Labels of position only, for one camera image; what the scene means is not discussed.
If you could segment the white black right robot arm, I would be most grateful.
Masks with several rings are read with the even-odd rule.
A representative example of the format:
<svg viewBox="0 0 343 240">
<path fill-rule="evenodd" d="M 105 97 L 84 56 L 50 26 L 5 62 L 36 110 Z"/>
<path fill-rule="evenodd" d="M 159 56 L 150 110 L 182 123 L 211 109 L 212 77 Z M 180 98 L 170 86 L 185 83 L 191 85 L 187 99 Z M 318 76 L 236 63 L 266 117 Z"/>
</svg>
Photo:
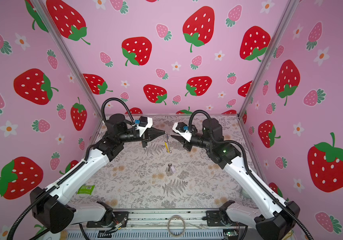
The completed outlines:
<svg viewBox="0 0 343 240">
<path fill-rule="evenodd" d="M 293 217 L 298 217 L 299 206 L 283 199 L 248 167 L 245 150 L 224 139 L 222 126 L 216 119 L 204 120 L 201 134 L 196 128 L 191 132 L 188 128 L 183 122 L 174 123 L 172 137 L 187 151 L 192 147 L 206 150 L 208 157 L 232 176 L 258 207 L 253 210 L 227 201 L 211 220 L 224 225 L 241 223 L 256 229 L 264 240 L 282 240 L 295 226 Z"/>
</svg>

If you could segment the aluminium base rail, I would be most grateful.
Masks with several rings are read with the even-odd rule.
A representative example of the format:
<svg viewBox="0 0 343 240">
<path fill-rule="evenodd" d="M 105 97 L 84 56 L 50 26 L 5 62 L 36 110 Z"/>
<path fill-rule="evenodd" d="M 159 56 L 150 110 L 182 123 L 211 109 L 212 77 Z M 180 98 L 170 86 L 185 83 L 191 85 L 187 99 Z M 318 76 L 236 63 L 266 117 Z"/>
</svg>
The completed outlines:
<svg viewBox="0 0 343 240">
<path fill-rule="evenodd" d="M 259 211 L 230 219 L 219 209 L 118 209 L 107 227 L 99 223 L 66 229 L 68 240 L 260 240 Z"/>
</svg>

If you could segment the aluminium corner post right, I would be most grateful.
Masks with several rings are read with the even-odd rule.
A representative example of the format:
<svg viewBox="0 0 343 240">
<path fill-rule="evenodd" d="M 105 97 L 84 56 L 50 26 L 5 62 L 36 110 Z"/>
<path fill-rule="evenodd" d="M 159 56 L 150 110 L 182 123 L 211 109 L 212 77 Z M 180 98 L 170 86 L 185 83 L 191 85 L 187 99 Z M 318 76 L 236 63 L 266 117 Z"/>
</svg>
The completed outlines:
<svg viewBox="0 0 343 240">
<path fill-rule="evenodd" d="M 274 34 L 271 37 L 270 44 L 266 50 L 266 52 L 263 54 L 262 61 L 257 68 L 256 74 L 254 76 L 254 79 L 252 81 L 251 87 L 247 93 L 247 97 L 245 98 L 245 101 L 242 105 L 242 108 L 238 112 L 238 117 L 241 118 L 245 111 L 248 108 L 249 103 L 251 102 L 251 98 L 255 94 L 258 85 L 260 84 L 263 75 L 265 74 L 268 64 L 270 63 L 272 57 L 273 57 L 273 52 L 277 45 L 279 44 L 288 24 L 290 23 L 291 18 L 293 17 L 296 8 L 298 7 L 300 1 L 288 1 L 284 11 L 282 13 L 282 16 L 277 23 L 276 29 Z"/>
</svg>

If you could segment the green snack packet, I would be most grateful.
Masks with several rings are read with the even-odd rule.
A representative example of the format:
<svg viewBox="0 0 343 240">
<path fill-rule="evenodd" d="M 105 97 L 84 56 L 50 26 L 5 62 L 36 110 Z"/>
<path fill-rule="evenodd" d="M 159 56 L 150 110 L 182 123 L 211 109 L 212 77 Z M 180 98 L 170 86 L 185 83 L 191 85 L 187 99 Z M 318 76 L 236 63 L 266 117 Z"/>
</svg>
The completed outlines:
<svg viewBox="0 0 343 240">
<path fill-rule="evenodd" d="M 78 195 L 92 195 L 95 185 L 82 185 L 78 191 Z"/>
</svg>

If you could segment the aluminium corner post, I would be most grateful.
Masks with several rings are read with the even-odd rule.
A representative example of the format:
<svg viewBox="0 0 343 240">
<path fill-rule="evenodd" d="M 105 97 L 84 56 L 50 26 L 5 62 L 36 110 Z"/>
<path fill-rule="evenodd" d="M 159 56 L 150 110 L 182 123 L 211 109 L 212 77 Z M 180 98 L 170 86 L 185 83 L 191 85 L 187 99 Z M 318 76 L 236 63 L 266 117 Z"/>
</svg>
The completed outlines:
<svg viewBox="0 0 343 240">
<path fill-rule="evenodd" d="M 241 118 L 245 111 L 248 108 L 249 103 L 251 102 L 251 98 L 255 94 L 258 85 L 260 84 L 263 75 L 265 74 L 268 64 L 270 63 L 272 57 L 273 57 L 273 52 L 277 45 L 279 44 L 288 24 L 290 23 L 291 18 L 293 17 L 296 8 L 298 7 L 300 1 L 288 1 L 284 11 L 282 13 L 282 16 L 277 23 L 276 29 L 274 34 L 271 37 L 270 44 L 266 50 L 266 52 L 263 54 L 262 61 L 257 68 L 256 74 L 254 76 L 254 79 L 252 81 L 251 87 L 247 93 L 247 97 L 245 98 L 245 101 L 242 105 L 242 108 L 238 112 L 238 117 Z"/>
<path fill-rule="evenodd" d="M 101 118 L 100 106 L 93 97 L 92 90 L 65 44 L 65 40 L 73 42 L 81 40 L 85 44 L 90 45 L 84 39 L 87 36 L 87 26 L 84 18 L 77 10 L 64 1 L 32 1 L 32 4 L 93 106 L 97 116 Z"/>
</svg>

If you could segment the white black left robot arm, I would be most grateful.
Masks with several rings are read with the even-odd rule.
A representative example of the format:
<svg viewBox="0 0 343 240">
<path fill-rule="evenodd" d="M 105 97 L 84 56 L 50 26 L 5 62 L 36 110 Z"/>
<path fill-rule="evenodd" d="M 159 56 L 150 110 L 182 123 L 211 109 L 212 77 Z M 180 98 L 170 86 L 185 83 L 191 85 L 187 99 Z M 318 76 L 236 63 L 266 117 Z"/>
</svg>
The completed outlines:
<svg viewBox="0 0 343 240">
<path fill-rule="evenodd" d="M 152 118 L 140 117 L 130 122 L 123 114 L 114 114 L 105 122 L 104 136 L 88 148 L 84 159 L 70 169 L 54 183 L 41 189 L 37 187 L 30 194 L 32 201 L 37 201 L 32 213 L 51 233 L 57 234 L 69 225 L 84 222 L 112 221 L 112 208 L 103 202 L 90 206 L 69 206 L 73 195 L 99 169 L 109 164 L 124 149 L 125 143 L 140 142 L 146 147 L 148 142 L 165 134 L 164 130 L 152 126 Z"/>
</svg>

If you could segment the aluminium corner post left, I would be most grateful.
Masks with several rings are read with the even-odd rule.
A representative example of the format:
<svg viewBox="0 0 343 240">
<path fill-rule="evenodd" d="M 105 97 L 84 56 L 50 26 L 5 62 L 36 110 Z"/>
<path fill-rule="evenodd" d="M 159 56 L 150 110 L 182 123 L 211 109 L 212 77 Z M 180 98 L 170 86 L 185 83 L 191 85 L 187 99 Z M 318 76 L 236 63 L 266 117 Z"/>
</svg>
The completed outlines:
<svg viewBox="0 0 343 240">
<path fill-rule="evenodd" d="M 100 106 L 93 97 L 92 90 L 65 44 L 65 40 L 73 42 L 81 40 L 85 44 L 90 45 L 84 39 L 87 36 L 87 26 L 84 18 L 77 10 L 64 1 L 32 1 L 32 4 L 93 106 L 97 116 L 101 118 Z"/>
</svg>

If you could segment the metal keyring with yellow tag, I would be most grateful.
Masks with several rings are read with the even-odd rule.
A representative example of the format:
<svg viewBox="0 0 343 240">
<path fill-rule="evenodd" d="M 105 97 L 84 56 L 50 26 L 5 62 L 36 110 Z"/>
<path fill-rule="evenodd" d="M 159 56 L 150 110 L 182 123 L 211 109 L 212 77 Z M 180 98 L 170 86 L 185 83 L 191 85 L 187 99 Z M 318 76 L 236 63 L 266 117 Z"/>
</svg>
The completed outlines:
<svg viewBox="0 0 343 240">
<path fill-rule="evenodd" d="M 171 154 L 172 150 L 170 149 L 169 135 L 167 133 L 165 133 L 165 135 L 164 135 L 164 145 L 165 145 L 165 148 L 166 148 L 166 152 Z"/>
</svg>

